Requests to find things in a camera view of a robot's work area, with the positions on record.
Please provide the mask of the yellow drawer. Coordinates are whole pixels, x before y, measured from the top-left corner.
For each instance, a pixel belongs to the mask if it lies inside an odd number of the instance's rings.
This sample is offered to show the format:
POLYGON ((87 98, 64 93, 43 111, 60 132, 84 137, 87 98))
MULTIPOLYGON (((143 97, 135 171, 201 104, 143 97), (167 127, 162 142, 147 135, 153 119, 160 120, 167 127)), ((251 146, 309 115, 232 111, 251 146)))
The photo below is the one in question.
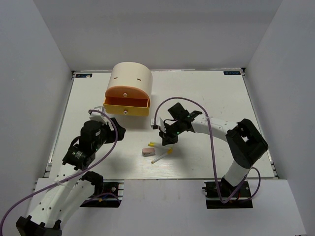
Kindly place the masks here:
POLYGON ((107 97, 103 106, 107 113, 115 115, 125 115, 124 111, 126 110, 128 111, 126 116, 146 117, 150 112, 149 99, 107 97))

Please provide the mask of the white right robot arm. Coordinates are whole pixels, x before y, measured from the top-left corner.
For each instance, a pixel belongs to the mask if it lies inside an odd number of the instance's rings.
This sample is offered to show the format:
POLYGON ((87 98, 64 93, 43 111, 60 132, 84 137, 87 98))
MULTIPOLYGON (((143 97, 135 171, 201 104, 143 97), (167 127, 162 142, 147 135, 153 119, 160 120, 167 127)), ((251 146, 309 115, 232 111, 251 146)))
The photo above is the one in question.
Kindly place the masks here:
POLYGON ((268 144, 256 126, 249 119, 240 122, 225 121, 210 118, 204 112, 189 112, 180 103, 168 109, 173 118, 172 124, 155 117, 151 127, 159 130, 162 145, 172 145, 178 142, 178 136, 183 132, 207 134, 228 143, 233 162, 223 176, 222 189, 228 196, 234 196, 240 190, 240 182, 248 174, 251 167, 268 150, 268 144))

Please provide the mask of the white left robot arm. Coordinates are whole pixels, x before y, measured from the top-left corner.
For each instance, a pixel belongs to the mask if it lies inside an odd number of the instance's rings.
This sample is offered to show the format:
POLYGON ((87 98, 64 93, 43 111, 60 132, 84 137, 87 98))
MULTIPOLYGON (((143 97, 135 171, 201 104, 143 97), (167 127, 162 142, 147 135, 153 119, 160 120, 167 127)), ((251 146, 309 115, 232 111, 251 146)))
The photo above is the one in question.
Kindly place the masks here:
POLYGON ((60 236, 62 227, 88 197, 99 196, 104 178, 91 170, 96 152, 104 144, 116 144, 126 129, 115 118, 103 116, 89 120, 75 137, 64 158, 54 183, 44 190, 44 197, 27 216, 20 217, 16 228, 22 236, 60 236))

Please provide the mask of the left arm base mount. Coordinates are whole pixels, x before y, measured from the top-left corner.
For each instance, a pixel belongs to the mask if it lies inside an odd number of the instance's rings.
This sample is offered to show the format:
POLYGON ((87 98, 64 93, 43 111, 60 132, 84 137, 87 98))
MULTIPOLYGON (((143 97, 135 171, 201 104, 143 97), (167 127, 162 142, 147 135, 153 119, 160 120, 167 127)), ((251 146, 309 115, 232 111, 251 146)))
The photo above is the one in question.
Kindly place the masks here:
POLYGON ((123 180, 105 180, 80 207, 118 208, 124 193, 123 180))

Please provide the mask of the orange top drawer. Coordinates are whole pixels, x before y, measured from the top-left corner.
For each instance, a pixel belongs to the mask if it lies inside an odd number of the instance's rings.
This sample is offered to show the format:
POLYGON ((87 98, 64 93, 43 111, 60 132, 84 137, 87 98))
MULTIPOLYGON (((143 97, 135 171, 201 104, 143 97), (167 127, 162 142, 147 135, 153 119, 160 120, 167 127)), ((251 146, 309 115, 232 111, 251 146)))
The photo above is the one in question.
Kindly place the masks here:
POLYGON ((130 99, 149 99, 150 97, 141 89, 127 86, 110 87, 105 92, 105 97, 130 98, 130 99))

